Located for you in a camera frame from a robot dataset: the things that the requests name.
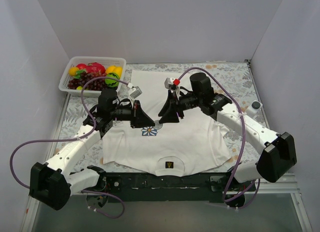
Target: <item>t-shirt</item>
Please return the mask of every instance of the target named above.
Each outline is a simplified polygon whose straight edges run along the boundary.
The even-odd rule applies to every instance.
[[[180,86],[191,90],[187,74]],[[155,126],[131,128],[125,121],[112,127],[103,137],[103,163],[118,164],[157,176],[186,176],[221,166],[230,159],[223,136],[225,125],[204,115],[199,108],[184,111],[179,123],[159,124],[158,113],[164,106],[168,90],[167,77],[178,73],[132,71],[131,83],[142,90],[137,99]]]

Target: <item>white plastic basket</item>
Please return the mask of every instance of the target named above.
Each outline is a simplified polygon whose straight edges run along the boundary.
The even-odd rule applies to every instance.
[[[103,65],[104,67],[109,67],[111,65],[115,66],[121,66],[122,67],[122,74],[120,80],[123,80],[125,70],[126,70],[126,60],[123,58],[115,58],[115,57],[95,57],[95,56],[75,56],[71,58],[69,61],[68,65],[66,66],[62,78],[59,83],[59,89],[61,91],[66,91],[70,93],[73,96],[80,96],[81,90],[73,90],[68,88],[68,83],[70,80],[73,79],[72,76],[69,75],[69,69],[73,66],[77,66],[79,63],[92,63],[92,62],[97,62]],[[117,91],[120,90],[120,87],[122,86],[122,83],[119,83]],[[90,90],[85,90],[83,92],[85,97],[99,97],[101,94],[101,91],[90,91]]]

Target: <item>wall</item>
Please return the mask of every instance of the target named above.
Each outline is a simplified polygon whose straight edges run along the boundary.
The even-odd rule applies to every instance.
[[[293,171],[314,231],[320,231],[320,0],[283,0],[252,70],[273,129],[294,136]]]
[[[63,101],[58,83],[68,57],[37,0],[0,0],[0,230],[20,230],[28,190],[11,176],[9,157],[22,142],[49,138]],[[14,159],[29,184],[30,168],[49,144],[22,148]]]
[[[281,0],[39,0],[69,57],[252,58]]]

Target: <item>yellow fruit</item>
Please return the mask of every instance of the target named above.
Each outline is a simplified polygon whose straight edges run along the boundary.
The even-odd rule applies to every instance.
[[[75,76],[76,75],[76,72],[77,71],[79,71],[79,68],[77,68],[77,67],[71,67],[70,69],[69,69],[69,75],[70,76]]]
[[[122,67],[117,66],[114,70],[113,73],[117,74],[119,76],[119,78],[121,78],[121,74],[122,74]]]
[[[106,74],[109,74],[110,72],[113,72],[116,66],[110,66],[105,70]]]

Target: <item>shirt label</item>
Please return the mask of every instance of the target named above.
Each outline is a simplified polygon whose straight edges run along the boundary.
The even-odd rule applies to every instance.
[[[166,169],[173,169],[174,168],[174,163],[172,161],[166,161],[165,162],[165,168]]]

